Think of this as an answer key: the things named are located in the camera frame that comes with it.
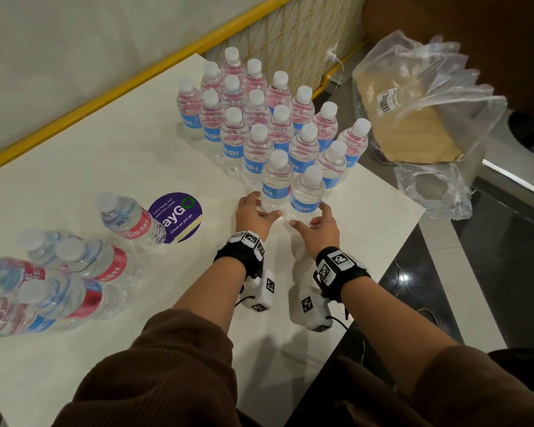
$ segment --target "clear plastic bottle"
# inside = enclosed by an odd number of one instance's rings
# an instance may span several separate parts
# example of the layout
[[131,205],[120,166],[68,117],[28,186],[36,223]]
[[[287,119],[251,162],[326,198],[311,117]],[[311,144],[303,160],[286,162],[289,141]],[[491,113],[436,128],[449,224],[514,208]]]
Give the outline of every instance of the clear plastic bottle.
[[58,321],[38,315],[28,304],[15,302],[11,297],[0,297],[0,337],[31,334],[58,328]]
[[200,122],[206,139],[202,150],[214,163],[221,164],[224,154],[221,150],[220,130],[225,123],[225,110],[219,95],[214,90],[206,90],[202,98],[204,105],[201,107]]
[[166,229],[132,197],[101,192],[93,201],[105,228],[132,241],[143,249],[164,243]]
[[265,92],[267,88],[267,79],[263,76],[263,66],[261,60],[257,58],[251,58],[247,62],[247,74],[243,76],[241,85],[246,95],[252,90],[261,90]]
[[289,108],[285,105],[279,105],[275,108],[273,116],[267,124],[268,136],[273,142],[276,150],[289,151],[295,128],[289,118]]
[[261,205],[267,212],[282,209],[288,202],[293,182],[293,167],[289,164],[289,156],[284,150],[275,150],[261,173],[262,195]]
[[176,99],[178,104],[178,111],[182,116],[188,135],[192,139],[201,139],[201,94],[200,91],[194,87],[192,78],[188,76],[181,76],[178,78],[178,97]]
[[265,102],[271,113],[279,105],[291,107],[293,98],[289,90],[289,75],[285,71],[276,71],[273,75],[273,83],[265,90]]
[[221,75],[226,78],[234,74],[242,79],[245,76],[245,66],[239,59],[239,49],[229,47],[225,49],[225,63],[221,67]]
[[255,124],[266,126],[271,119],[271,111],[265,105],[265,95],[261,90],[252,90],[249,93],[249,103],[243,111],[243,119],[251,128]]
[[200,91],[204,94],[207,90],[214,90],[218,95],[224,92],[224,78],[220,68],[213,61],[204,63],[204,76],[201,79]]
[[0,257],[0,297],[11,294],[26,280],[45,279],[45,269],[21,259]]
[[43,230],[28,228],[22,230],[16,236],[16,245],[19,249],[28,252],[28,258],[32,263],[50,270],[68,272],[69,268],[64,260],[55,254],[55,246],[61,240],[67,238],[79,238],[68,230]]
[[126,292],[112,285],[59,274],[46,281],[30,280],[18,299],[45,319],[111,319],[125,307]]
[[307,225],[313,218],[326,187],[322,171],[318,166],[310,166],[305,173],[295,178],[291,185],[290,203],[287,220],[299,220]]
[[225,112],[225,123],[220,134],[225,172],[230,177],[239,178],[243,170],[243,144],[250,135],[239,108],[230,107]]
[[310,123],[314,117],[313,89],[306,85],[299,86],[297,96],[291,103],[291,121],[295,127],[295,135],[298,135],[306,123]]
[[247,96],[241,88],[240,80],[235,75],[228,75],[224,80],[224,94],[221,96],[221,104],[224,109],[238,107],[244,110],[247,106]]
[[368,133],[372,123],[365,118],[358,118],[352,128],[347,128],[338,136],[338,140],[348,146],[346,151],[346,167],[351,168],[368,148]]
[[314,164],[318,156],[317,127],[308,123],[289,145],[289,162],[295,173],[303,173]]
[[334,102],[325,102],[320,108],[320,112],[313,118],[314,125],[318,128],[318,144],[320,152],[323,152],[336,137],[338,133],[338,121],[336,113],[338,106]]
[[317,157],[316,165],[322,170],[322,180],[325,182],[326,194],[330,195],[332,188],[338,184],[342,174],[346,171],[346,144],[334,141],[328,150]]
[[263,124],[255,124],[251,135],[243,145],[244,174],[246,185],[259,190],[263,166],[271,158],[273,143],[267,137],[267,128]]
[[124,250],[101,240],[70,238],[59,242],[56,254],[79,277],[129,288],[141,280],[136,259]]

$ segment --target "person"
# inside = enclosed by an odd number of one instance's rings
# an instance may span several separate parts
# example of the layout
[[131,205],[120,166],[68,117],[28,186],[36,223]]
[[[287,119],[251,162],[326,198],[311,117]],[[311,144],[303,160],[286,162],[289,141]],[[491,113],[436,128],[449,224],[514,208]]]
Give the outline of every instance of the person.
[[[254,192],[240,199],[230,241],[243,231],[263,241],[269,236],[282,212],[258,211],[258,197]],[[310,226],[290,222],[313,259],[340,248],[331,208],[321,202],[320,209]],[[97,364],[53,425],[240,425],[227,332],[248,270],[233,256],[219,253],[172,308],[148,320],[129,349]],[[368,275],[346,282],[340,297],[411,405],[363,367],[333,361],[328,388],[344,390],[338,397],[365,412],[360,425],[534,426],[534,393]]]

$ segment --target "brown sleeve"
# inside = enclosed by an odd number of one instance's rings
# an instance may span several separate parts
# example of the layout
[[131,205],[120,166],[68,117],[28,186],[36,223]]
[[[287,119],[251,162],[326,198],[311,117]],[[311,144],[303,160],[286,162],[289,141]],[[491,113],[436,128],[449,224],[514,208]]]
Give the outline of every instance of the brown sleeve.
[[91,370],[53,425],[239,425],[232,347],[217,325],[165,310]]
[[427,367],[412,406],[436,427],[534,427],[534,393],[466,346],[439,354]]

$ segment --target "round purple sticker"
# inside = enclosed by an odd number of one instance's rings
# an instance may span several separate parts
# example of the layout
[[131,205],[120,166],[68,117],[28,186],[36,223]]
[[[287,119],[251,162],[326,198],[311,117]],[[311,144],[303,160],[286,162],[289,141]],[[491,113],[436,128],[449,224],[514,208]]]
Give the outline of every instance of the round purple sticker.
[[149,213],[166,228],[166,244],[181,243],[196,233],[201,223],[200,203],[188,193],[169,193],[154,201]]

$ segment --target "bottle cap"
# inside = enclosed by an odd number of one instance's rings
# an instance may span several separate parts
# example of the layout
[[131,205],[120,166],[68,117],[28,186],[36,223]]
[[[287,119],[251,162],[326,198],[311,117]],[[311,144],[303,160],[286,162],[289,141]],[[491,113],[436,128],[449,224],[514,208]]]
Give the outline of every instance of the bottle cap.
[[267,128],[263,124],[254,124],[251,127],[251,138],[255,142],[264,142],[267,139]]
[[261,60],[258,60],[257,58],[251,58],[251,60],[247,62],[247,72],[254,76],[259,75],[262,68]]
[[366,136],[370,132],[371,128],[372,123],[370,121],[366,120],[365,118],[358,118],[352,127],[352,133],[354,133],[354,136],[361,138]]
[[225,60],[232,66],[239,66],[239,49],[229,47],[225,49]]
[[217,66],[217,63],[213,61],[206,61],[204,63],[204,76],[207,78],[214,78],[217,74],[220,73],[220,68]]
[[40,248],[45,243],[46,237],[43,229],[24,229],[16,236],[16,246],[22,250],[32,251]]
[[215,107],[220,102],[220,97],[215,90],[206,90],[201,95],[205,107]]
[[289,86],[289,74],[286,71],[276,71],[273,75],[273,86],[279,90],[286,90]]
[[25,281],[18,289],[17,297],[19,302],[29,305],[41,304],[43,301],[47,301],[50,297],[48,281]]
[[194,81],[190,76],[180,76],[178,78],[178,89],[181,93],[189,93],[194,89]]
[[238,107],[229,107],[227,111],[225,111],[225,122],[229,124],[230,126],[235,126],[241,124],[243,120],[243,114],[241,113],[241,109]]
[[305,142],[313,142],[318,135],[318,128],[313,123],[306,123],[301,129],[301,139]]
[[315,186],[322,181],[322,169],[316,165],[309,166],[303,174],[303,179],[309,186]]
[[320,108],[320,115],[325,120],[334,120],[338,112],[338,105],[334,102],[324,102]]
[[68,262],[78,261],[83,257],[86,250],[87,246],[83,240],[77,238],[61,240],[55,247],[57,257]]
[[93,201],[93,205],[102,213],[108,213],[117,207],[118,197],[111,192],[101,192]]
[[289,163],[289,155],[285,150],[275,150],[271,154],[269,161],[275,169],[281,169],[283,166]]
[[313,98],[313,89],[306,85],[299,86],[297,91],[297,100],[303,105],[307,105]]
[[328,147],[328,151],[330,152],[330,154],[336,157],[337,159],[344,157],[346,155],[347,149],[348,145],[346,145],[346,143],[342,141],[333,141],[333,143],[330,144],[330,147]]
[[265,103],[265,94],[261,90],[251,90],[249,92],[249,103],[259,106]]
[[278,105],[275,107],[275,111],[273,111],[273,118],[277,123],[284,124],[289,121],[290,112],[288,106]]
[[239,90],[239,78],[234,74],[230,74],[225,77],[224,86],[226,91],[230,93],[235,93]]

